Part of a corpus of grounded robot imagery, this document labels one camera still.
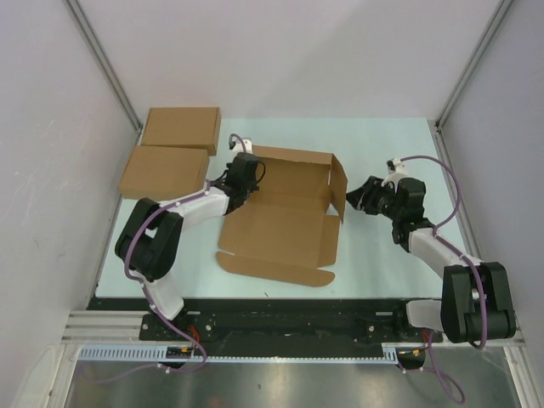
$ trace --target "gray wall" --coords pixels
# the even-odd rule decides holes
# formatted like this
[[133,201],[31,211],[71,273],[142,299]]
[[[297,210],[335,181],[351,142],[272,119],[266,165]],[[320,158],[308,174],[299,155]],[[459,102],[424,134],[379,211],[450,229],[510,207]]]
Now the gray wall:
[[436,117],[499,0],[81,3],[143,121],[169,105]]
[[63,2],[0,18],[0,406],[97,269],[135,136]]
[[544,2],[521,0],[445,125],[485,258],[507,266],[514,306],[544,375]]

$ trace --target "brown cardboard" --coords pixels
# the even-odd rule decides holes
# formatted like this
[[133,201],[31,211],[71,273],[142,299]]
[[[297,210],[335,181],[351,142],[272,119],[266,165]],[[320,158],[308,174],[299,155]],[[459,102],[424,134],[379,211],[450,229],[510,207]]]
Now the brown cardboard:
[[151,108],[142,145],[206,149],[215,156],[220,128],[219,108]]
[[119,183],[124,198],[173,200],[202,188],[210,159],[203,149],[136,146]]
[[[219,265],[230,273],[306,286],[328,285],[348,180],[331,153],[253,146],[266,165],[259,191],[225,217]],[[326,215],[332,204],[338,215]]]

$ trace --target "cardboard box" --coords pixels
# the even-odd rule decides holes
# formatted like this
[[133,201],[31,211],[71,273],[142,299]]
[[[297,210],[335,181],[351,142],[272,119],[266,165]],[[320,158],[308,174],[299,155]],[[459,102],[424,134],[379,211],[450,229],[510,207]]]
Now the cardboard box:
[[[334,264],[348,179],[331,153],[253,146],[266,174],[259,191],[225,217],[217,252],[230,273],[325,286]],[[326,215],[329,205],[338,215]]]
[[124,198],[173,200],[202,188],[210,158],[203,149],[136,146],[119,183]]
[[151,108],[142,145],[218,151],[221,112],[219,108]]

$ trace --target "box flap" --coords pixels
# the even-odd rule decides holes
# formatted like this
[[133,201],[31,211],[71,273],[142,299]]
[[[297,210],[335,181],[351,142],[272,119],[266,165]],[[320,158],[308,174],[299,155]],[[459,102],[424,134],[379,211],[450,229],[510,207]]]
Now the box flap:
[[346,209],[346,191],[348,190],[348,178],[343,171],[342,164],[332,155],[331,161],[331,204],[338,211],[343,221],[343,214]]
[[253,154],[258,157],[315,164],[331,164],[332,154],[321,151],[282,149],[280,147],[253,146]]
[[250,200],[255,204],[289,207],[297,210],[318,211],[321,214],[326,212],[330,203],[328,197],[302,197],[300,195],[276,194],[261,190],[254,191]]
[[258,185],[260,191],[321,198],[330,202],[330,164],[302,163],[266,157],[261,160],[266,166],[266,177]]
[[247,202],[224,218],[219,247],[236,255],[316,268],[325,214]]
[[205,156],[203,156],[202,161],[201,161],[201,168],[199,169],[198,177],[196,178],[196,183],[197,184],[202,185],[202,186],[204,185],[204,183],[206,181],[207,168],[208,168],[209,165],[210,165],[210,156],[209,156],[209,154],[206,154]]
[[305,286],[325,286],[331,283],[335,277],[328,270],[235,256],[226,252],[217,252],[216,259],[221,268],[231,274],[254,276]]
[[320,260],[318,267],[332,265],[337,261],[338,235],[340,234],[340,218],[326,215],[321,232]]
[[221,130],[221,110],[218,108],[217,115],[215,116],[215,130],[213,132],[212,152],[210,156],[215,156],[218,153],[219,145],[219,132]]

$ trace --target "purple cable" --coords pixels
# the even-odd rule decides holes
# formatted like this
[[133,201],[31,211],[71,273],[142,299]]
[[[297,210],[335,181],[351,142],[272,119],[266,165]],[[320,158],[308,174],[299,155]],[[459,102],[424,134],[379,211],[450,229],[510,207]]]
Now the purple cable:
[[451,179],[453,180],[453,182],[456,185],[456,193],[457,193],[457,195],[456,195],[456,204],[453,207],[453,211],[448,216],[448,218],[446,218],[441,223],[436,224],[436,226],[433,228],[433,235],[436,235],[439,228],[446,225],[446,224],[448,224],[456,216],[457,212],[459,211],[459,207],[461,206],[461,186],[459,185],[459,180],[457,179],[456,175],[453,173],[453,170],[447,164],[445,164],[443,161],[441,161],[439,159],[435,159],[432,156],[425,156],[425,155],[408,156],[408,157],[405,157],[403,159],[400,159],[400,161],[401,162],[408,162],[410,160],[416,160],[416,159],[430,160],[431,162],[435,162],[435,163],[439,164],[440,166],[442,166],[442,168],[446,172],[448,172],[448,174],[451,176]]
[[90,383],[102,385],[102,384],[107,384],[107,383],[113,383],[113,382],[115,382],[117,380],[121,380],[122,378],[130,376],[131,374],[135,373],[136,371],[147,370],[148,368],[152,368],[152,367],[158,368],[158,364],[159,363],[138,365],[137,367],[134,367],[131,370],[125,371],[122,374],[119,374],[118,376],[106,378],[105,380],[93,380],[92,378],[87,377],[87,375],[85,374],[85,372],[83,372],[83,370],[81,370],[81,376],[83,378],[85,378],[87,381],[89,381]]
[[487,343],[487,308],[485,305],[485,292],[484,292],[484,285],[482,284],[482,279],[479,276],[478,270],[476,269],[476,265],[472,262],[472,260],[462,251],[460,251],[457,247],[449,243],[446,239],[442,238],[438,234],[438,229],[447,223],[449,223],[459,212],[459,207],[461,206],[461,186],[459,185],[459,180],[457,179],[457,176],[455,173],[453,173],[453,170],[447,166],[443,161],[439,159],[435,159],[431,156],[408,156],[403,159],[400,159],[401,162],[408,162],[409,160],[416,160],[416,159],[424,159],[424,160],[430,160],[431,162],[438,163],[448,174],[451,176],[451,179],[453,180],[454,184],[456,185],[456,204],[453,207],[453,212],[441,223],[437,224],[433,228],[433,236],[436,238],[438,242],[440,242],[442,245],[450,249],[453,253],[455,253],[460,259],[462,259],[470,268],[471,272],[474,276],[474,281],[476,282],[476,288],[478,290],[479,295],[479,310],[481,314],[482,319],[482,337],[480,338],[479,344],[476,344],[475,342],[470,342],[470,344],[475,347],[476,349],[483,349],[485,347],[485,344]]
[[[450,376],[449,374],[439,370],[438,367],[436,366],[436,361],[434,359],[434,350],[433,350],[434,331],[430,331],[430,333],[431,334],[428,337],[428,355],[431,358],[431,364],[432,364],[433,368],[422,367],[421,369],[420,368],[415,368],[415,369],[412,369],[412,370],[406,370],[402,366],[402,364],[400,364],[400,362],[399,362],[399,368],[403,372],[405,372],[405,371],[408,371],[408,372],[416,372],[416,371],[419,371],[419,372],[433,372],[434,374],[436,374],[436,377],[439,379],[440,385],[442,386],[442,389],[445,391],[448,398],[450,400],[452,400],[453,402],[455,402],[456,404],[458,404],[458,405],[464,405],[465,402],[467,401],[467,398],[466,398],[465,393],[462,390],[461,385],[459,384],[459,382],[454,380],[453,377]],[[460,399],[457,399],[455,397],[455,395],[453,395],[453,393],[451,392],[451,389],[448,386],[448,384],[446,383],[446,381],[449,381],[450,383],[453,384],[453,386],[455,388],[457,388],[457,391],[459,391],[459,394],[461,395]]]
[[463,252],[461,252],[458,248],[456,248],[454,245],[452,245],[450,242],[442,238],[440,235],[436,235],[434,238],[438,242],[440,242],[442,245],[450,249],[453,253],[455,253],[460,259],[465,261],[465,263],[468,265],[470,270],[473,273],[474,281],[476,282],[476,288],[478,289],[478,295],[479,295],[479,311],[482,316],[482,337],[480,338],[479,344],[476,344],[475,342],[470,342],[470,344],[476,348],[476,349],[483,349],[485,347],[485,344],[487,343],[487,306],[485,304],[485,293],[484,293],[484,285],[482,284],[482,280],[479,277],[478,270],[476,269],[476,265],[474,265],[474,262]]
[[147,299],[147,301],[150,303],[150,306],[151,306],[151,309],[154,310],[154,312],[156,313],[157,316],[159,316],[159,319],[162,320],[162,322],[168,326],[170,329],[172,329],[175,333],[179,334],[181,337],[185,338],[186,340],[192,342],[195,344],[195,346],[201,351],[202,353],[202,361],[195,365],[194,367],[191,367],[191,368],[188,368],[188,369],[183,369],[183,368],[172,368],[172,367],[168,367],[167,370],[169,371],[174,371],[174,372],[193,372],[193,371],[196,371],[196,370],[199,370],[201,369],[205,364],[206,364],[206,360],[207,360],[207,353],[206,353],[206,350],[202,347],[202,345],[197,342],[193,337],[189,336],[188,334],[184,333],[183,331],[179,330],[176,326],[174,326],[172,324],[172,322],[170,320],[168,320],[168,318],[161,313],[160,310],[158,310],[158,308],[155,306],[155,304],[153,303],[153,299],[151,298],[150,294],[147,292],[147,290],[145,289],[145,286],[144,286],[144,282],[136,277],[136,276],[133,276],[130,274],[130,259],[131,257],[133,256],[133,252],[134,252],[134,248],[136,247],[136,244],[138,243],[140,237],[144,234],[145,230],[147,229],[147,227],[151,224],[151,222],[153,222],[153,220],[155,218],[157,218],[161,213],[164,213],[165,211],[169,210],[170,208],[174,208],[174,207],[178,207],[180,206],[181,204],[184,204],[186,202],[189,202],[189,201],[193,201],[193,200],[196,200],[198,198],[201,198],[203,196],[206,195],[206,193],[210,190],[210,183],[207,182],[207,187],[204,191],[201,191],[200,193],[197,193],[197,194],[194,194],[194,195],[190,195],[188,197],[184,197],[182,198],[181,200],[179,201],[175,201],[175,202],[171,202],[170,204],[167,204],[166,206],[164,207],[160,207],[158,210],[156,210],[155,212],[153,212],[145,221],[144,223],[139,227],[138,231],[136,232],[136,234],[134,235],[134,238],[133,240],[130,242],[130,245],[128,246],[128,250],[127,250],[127,256],[125,257],[125,275],[127,276],[128,279],[132,280],[132,281],[137,281],[139,284],[141,284],[143,287],[144,287],[144,295],[145,295],[145,298]]
[[130,376],[131,374],[135,373],[136,371],[146,370],[146,369],[152,368],[152,367],[165,368],[165,370],[167,372],[170,372],[170,371],[173,371],[173,372],[193,372],[193,371],[200,370],[206,364],[206,360],[207,360],[206,350],[193,337],[189,336],[188,334],[184,333],[183,331],[179,330],[176,326],[174,326],[172,324],[172,322],[170,320],[168,320],[168,318],[158,310],[157,307],[154,307],[155,305],[153,304],[153,299],[151,298],[150,294],[148,293],[147,289],[145,288],[144,282],[140,278],[138,278],[137,276],[134,276],[134,275],[132,275],[130,273],[129,265],[130,265],[130,259],[133,256],[133,252],[134,252],[134,248],[136,247],[136,244],[138,243],[141,236],[144,234],[147,227],[151,224],[151,222],[153,222],[153,220],[155,218],[157,218],[159,215],[161,215],[161,213],[164,213],[165,211],[169,210],[170,208],[178,207],[181,204],[184,204],[186,202],[193,201],[193,200],[196,200],[198,198],[201,198],[201,197],[205,196],[206,193],[210,190],[210,187],[211,187],[211,184],[207,181],[207,187],[206,187],[206,189],[204,191],[201,191],[201,192],[199,192],[197,194],[194,194],[194,195],[190,195],[188,197],[184,197],[179,201],[171,202],[170,204],[167,204],[164,207],[160,207],[158,210],[154,211],[144,221],[144,223],[139,227],[138,231],[136,232],[136,235],[134,235],[133,240],[130,242],[130,245],[128,246],[128,250],[127,250],[127,256],[125,257],[125,265],[124,265],[125,275],[131,281],[137,281],[140,285],[142,285],[143,290],[144,290],[144,296],[147,299],[147,301],[150,303],[151,309],[154,309],[154,311],[155,311],[156,315],[159,317],[159,319],[161,319],[162,322],[166,326],[168,326],[171,330],[173,330],[174,332],[179,334],[181,337],[183,337],[186,340],[192,342],[201,351],[202,361],[199,364],[195,365],[194,367],[186,368],[186,369],[184,369],[184,368],[172,368],[172,367],[169,367],[167,365],[162,365],[161,363],[144,364],[144,365],[139,365],[137,367],[134,367],[131,370],[125,371],[122,374],[119,374],[118,376],[114,376],[114,377],[111,377],[111,378],[106,378],[104,380],[91,380],[90,378],[87,378],[83,374],[83,377],[85,377],[88,381],[90,381],[90,382],[92,382],[94,384],[113,383],[114,381],[117,381],[117,380],[120,380],[120,379],[122,379],[124,377]]
[[241,148],[244,151],[244,153],[247,152],[246,144],[244,143],[244,139],[242,139],[239,135],[236,133],[231,133],[229,136],[229,144],[232,143],[232,139],[238,139],[238,141],[241,143]]

